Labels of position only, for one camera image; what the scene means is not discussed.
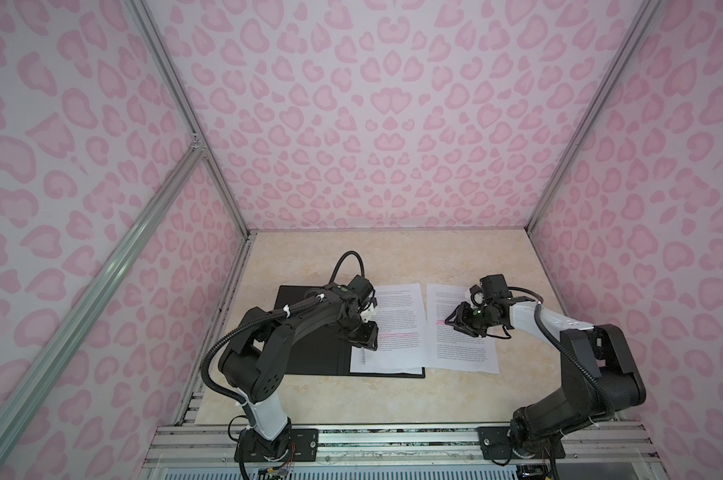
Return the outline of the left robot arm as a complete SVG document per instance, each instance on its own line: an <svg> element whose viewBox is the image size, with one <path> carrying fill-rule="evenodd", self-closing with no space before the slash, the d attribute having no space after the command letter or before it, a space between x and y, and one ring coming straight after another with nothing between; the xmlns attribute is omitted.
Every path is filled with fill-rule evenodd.
<svg viewBox="0 0 723 480"><path fill-rule="evenodd" d="M236 440L236 459L243 462L281 461L292 454L291 420L283 410L278 388L291 352L303 338L323 328L347 344L377 350L379 326L373 321L377 307L375 288L367 278L355 276L347 285L330 282L311 288L303 299L265 311L249 309L235 330L226 334L204 358L212 360L227 386L206 376L208 389L242 407L247 428Z"/></svg>

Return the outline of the printed paper sheet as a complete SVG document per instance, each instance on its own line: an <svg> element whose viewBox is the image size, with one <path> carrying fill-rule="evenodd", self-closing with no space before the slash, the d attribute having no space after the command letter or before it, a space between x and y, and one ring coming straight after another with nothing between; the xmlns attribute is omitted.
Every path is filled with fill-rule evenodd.
<svg viewBox="0 0 723 480"><path fill-rule="evenodd" d="M377 350L353 348L349 371L365 375L423 377L427 357L425 304L419 284L377 288L373 321Z"/></svg>
<svg viewBox="0 0 723 480"><path fill-rule="evenodd" d="M445 324L445 319L465 301L466 287L427 285L427 347L429 369L499 374L495 340L471 337Z"/></svg>

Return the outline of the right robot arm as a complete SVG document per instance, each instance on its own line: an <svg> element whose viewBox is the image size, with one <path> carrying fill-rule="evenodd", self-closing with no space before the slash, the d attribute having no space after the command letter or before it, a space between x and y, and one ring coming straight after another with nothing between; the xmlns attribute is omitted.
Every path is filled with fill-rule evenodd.
<svg viewBox="0 0 723 480"><path fill-rule="evenodd" d="M467 298L445 317L445 325L471 338L511 339L525 332L557 350L561 385L547 397L513 412L503 439L483 441L487 459L507 464L515 458L559 456L563 437L611 421L640 406L647 388L621 328L593 325L545 307L543 296L510 286L501 274L471 286Z"/></svg>

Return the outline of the blue folder with black inside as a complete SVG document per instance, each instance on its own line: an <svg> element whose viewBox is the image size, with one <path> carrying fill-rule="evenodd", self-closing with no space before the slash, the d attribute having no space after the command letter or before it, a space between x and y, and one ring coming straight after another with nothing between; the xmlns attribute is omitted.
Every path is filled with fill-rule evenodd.
<svg viewBox="0 0 723 480"><path fill-rule="evenodd" d="M291 349L287 375L324 377L378 377L425 379L425 368L409 372L352 372L352 347L338 338L327 327L321 327L296 342Z"/></svg>

